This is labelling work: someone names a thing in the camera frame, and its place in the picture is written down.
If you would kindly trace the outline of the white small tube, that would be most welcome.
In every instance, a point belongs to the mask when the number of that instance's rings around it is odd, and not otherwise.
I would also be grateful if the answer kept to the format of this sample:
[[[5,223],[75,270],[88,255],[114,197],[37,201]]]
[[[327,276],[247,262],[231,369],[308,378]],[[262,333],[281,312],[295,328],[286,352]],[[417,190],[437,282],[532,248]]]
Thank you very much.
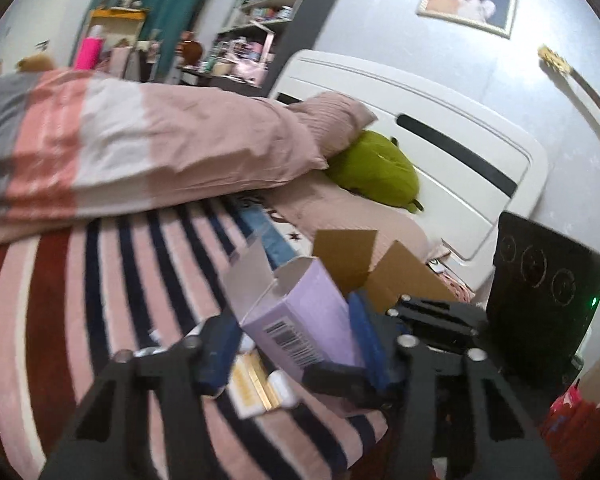
[[[288,377],[281,370],[274,370],[266,378],[268,392],[271,393],[272,405],[274,408],[283,408],[291,410],[299,403],[299,398],[294,392],[294,388],[288,380]]]

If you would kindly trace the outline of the pink ribbed pillow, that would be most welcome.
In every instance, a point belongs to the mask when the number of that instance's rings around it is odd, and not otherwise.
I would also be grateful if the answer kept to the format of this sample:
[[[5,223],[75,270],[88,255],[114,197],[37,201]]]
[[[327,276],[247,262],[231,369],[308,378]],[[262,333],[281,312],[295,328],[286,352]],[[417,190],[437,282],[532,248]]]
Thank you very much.
[[[350,148],[377,120],[365,104],[338,92],[323,92],[287,108],[309,129],[326,159]]]

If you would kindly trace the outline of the dark bookshelf with items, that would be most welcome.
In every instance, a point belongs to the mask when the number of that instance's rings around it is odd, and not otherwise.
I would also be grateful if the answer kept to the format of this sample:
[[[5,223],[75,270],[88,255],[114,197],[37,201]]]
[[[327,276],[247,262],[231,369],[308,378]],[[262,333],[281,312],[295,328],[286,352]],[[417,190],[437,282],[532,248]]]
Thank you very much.
[[[266,96],[290,58],[314,47],[337,0],[232,0],[212,25],[204,56],[180,84]]]

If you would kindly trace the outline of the guitar neck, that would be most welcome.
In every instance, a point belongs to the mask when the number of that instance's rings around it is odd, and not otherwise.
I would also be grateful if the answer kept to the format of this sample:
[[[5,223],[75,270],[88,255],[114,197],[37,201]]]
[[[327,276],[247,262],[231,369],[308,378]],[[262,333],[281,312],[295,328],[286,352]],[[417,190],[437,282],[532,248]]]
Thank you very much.
[[[598,92],[574,67],[549,47],[539,47],[538,57],[549,70],[562,77],[572,93],[583,102],[590,115],[600,125],[600,95]]]

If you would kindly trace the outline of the white bed headboard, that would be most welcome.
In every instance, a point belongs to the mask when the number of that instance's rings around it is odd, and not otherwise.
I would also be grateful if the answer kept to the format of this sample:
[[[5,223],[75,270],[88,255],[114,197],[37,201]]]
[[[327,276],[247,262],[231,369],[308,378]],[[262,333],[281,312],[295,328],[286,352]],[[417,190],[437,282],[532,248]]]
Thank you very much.
[[[270,98],[291,104],[333,91],[364,103],[372,130],[396,139],[419,180],[418,225],[449,249],[445,266],[472,290],[492,272],[498,217],[529,217],[548,176],[535,138],[490,108],[424,77],[336,53],[302,50]]]

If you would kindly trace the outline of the pink grey striped duvet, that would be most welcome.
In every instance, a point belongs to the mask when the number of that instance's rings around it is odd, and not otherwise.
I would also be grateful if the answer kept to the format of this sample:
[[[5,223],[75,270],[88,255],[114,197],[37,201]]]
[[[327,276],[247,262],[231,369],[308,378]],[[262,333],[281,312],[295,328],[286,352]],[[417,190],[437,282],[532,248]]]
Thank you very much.
[[[326,165],[286,106],[87,70],[0,77],[0,244],[257,188]]]

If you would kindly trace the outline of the yellow top desk shelf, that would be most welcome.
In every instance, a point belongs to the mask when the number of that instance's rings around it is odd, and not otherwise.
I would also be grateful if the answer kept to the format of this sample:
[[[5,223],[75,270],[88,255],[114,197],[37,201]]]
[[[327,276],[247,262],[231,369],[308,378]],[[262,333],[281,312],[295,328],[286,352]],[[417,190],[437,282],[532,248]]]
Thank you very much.
[[[117,6],[95,9],[88,16],[84,36],[100,38],[105,49],[134,47],[140,38],[146,18],[147,13],[138,9]]]

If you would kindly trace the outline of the green plush cushion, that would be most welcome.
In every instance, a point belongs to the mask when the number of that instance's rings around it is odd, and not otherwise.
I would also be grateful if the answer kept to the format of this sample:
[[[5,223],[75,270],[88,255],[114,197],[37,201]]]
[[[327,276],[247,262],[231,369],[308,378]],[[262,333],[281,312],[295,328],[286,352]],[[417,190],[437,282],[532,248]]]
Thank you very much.
[[[396,138],[364,130],[350,148],[328,160],[327,177],[345,190],[412,214],[423,211],[419,180]]]

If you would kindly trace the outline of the striped pink navy blanket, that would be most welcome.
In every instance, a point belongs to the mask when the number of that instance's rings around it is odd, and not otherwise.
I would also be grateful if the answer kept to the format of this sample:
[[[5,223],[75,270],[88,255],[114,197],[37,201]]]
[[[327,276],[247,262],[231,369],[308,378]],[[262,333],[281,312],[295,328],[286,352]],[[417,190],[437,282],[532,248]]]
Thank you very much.
[[[168,348],[226,305],[228,258],[260,234],[275,269],[311,242],[256,196],[93,220],[0,246],[0,458],[36,479],[114,352]],[[204,399],[220,479],[337,479],[387,431],[291,383],[300,402],[241,420]]]

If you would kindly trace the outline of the brown teddy bear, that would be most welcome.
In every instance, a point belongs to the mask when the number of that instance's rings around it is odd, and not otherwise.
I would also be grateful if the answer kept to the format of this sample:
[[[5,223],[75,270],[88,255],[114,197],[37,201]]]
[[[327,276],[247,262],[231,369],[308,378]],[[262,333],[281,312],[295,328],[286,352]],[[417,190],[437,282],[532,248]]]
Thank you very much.
[[[0,76],[2,73],[2,67],[3,61],[0,60]],[[45,53],[38,53],[28,56],[27,58],[22,58],[16,64],[16,71],[18,73],[48,72],[49,70],[54,70],[55,68],[56,64],[54,60]]]

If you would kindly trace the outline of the framed wall picture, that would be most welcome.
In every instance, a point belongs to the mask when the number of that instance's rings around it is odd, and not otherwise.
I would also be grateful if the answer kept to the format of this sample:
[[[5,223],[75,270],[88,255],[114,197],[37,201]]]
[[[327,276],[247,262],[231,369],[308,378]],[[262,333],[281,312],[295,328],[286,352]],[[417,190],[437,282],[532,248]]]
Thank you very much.
[[[509,39],[518,0],[420,0],[416,14]]]

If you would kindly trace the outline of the lilac cosmetic box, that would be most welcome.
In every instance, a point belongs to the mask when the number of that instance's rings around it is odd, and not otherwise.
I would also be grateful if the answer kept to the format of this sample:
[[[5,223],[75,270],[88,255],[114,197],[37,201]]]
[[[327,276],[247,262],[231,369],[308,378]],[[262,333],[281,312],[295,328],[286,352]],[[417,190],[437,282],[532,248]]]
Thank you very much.
[[[274,270],[257,237],[221,282],[239,326],[296,382],[313,364],[363,365],[347,301],[319,258],[296,257]]]

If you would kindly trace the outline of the pink thermos bottle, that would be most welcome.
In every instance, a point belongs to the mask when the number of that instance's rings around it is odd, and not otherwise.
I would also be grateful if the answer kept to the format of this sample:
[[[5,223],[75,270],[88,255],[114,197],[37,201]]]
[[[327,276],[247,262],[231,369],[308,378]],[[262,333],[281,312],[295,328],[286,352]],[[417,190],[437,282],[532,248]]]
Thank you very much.
[[[74,59],[75,70],[94,70],[98,64],[102,46],[105,43],[104,29],[102,25],[94,25],[88,31]]]

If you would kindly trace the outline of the brown cardboard box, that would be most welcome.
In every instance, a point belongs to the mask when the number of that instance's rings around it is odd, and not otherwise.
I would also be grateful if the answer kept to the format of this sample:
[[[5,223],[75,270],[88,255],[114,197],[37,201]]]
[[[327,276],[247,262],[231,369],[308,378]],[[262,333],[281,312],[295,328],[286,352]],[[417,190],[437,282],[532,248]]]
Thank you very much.
[[[456,300],[451,289],[397,240],[372,263],[377,240],[377,231],[318,230],[313,255],[324,264],[343,296],[363,289],[376,312],[385,312],[402,296]]]

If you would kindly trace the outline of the pink sheet lower pillow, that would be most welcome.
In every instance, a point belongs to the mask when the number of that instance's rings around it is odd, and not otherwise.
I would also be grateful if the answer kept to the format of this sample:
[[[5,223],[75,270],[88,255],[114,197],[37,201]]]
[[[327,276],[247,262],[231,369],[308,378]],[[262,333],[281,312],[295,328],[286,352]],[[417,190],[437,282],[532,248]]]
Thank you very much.
[[[450,253],[440,237],[426,234],[408,212],[353,195],[321,171],[310,171],[260,195],[308,240],[323,230],[375,231],[372,263],[378,263],[396,240],[422,263]]]

